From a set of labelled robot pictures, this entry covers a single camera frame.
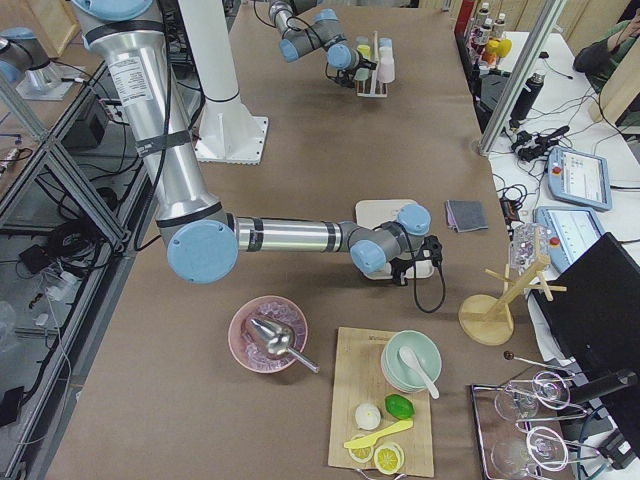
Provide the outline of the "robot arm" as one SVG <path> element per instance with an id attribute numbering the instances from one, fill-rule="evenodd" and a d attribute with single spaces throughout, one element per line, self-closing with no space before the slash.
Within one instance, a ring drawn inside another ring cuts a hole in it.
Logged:
<path id="1" fill-rule="evenodd" d="M 397 284 L 420 261 L 441 266 L 430 214 L 415 203 L 366 228 L 351 221 L 238 217 L 208 191 L 200 162 L 256 164 L 268 128 L 267 119 L 253 116 L 241 101 L 220 2 L 179 5 L 204 100 L 198 129 L 191 127 L 168 60 L 159 2 L 77 1 L 73 7 L 85 45 L 104 59 L 130 121 L 158 200 L 156 224 L 179 277 L 217 281 L 243 251 L 346 252 L 363 273 L 389 268 Z"/>
<path id="2" fill-rule="evenodd" d="M 312 23 L 301 14 L 321 4 L 321 1 L 266 1 L 267 17 L 257 12 L 257 1 L 252 1 L 254 15 L 263 25 L 280 35 L 280 53 L 287 63 L 322 50 L 325 53 L 325 77 L 335 84 L 355 89 L 356 83 L 366 81 L 377 71 L 378 63 L 347 43 L 340 20 L 332 8 L 320 10 Z"/>

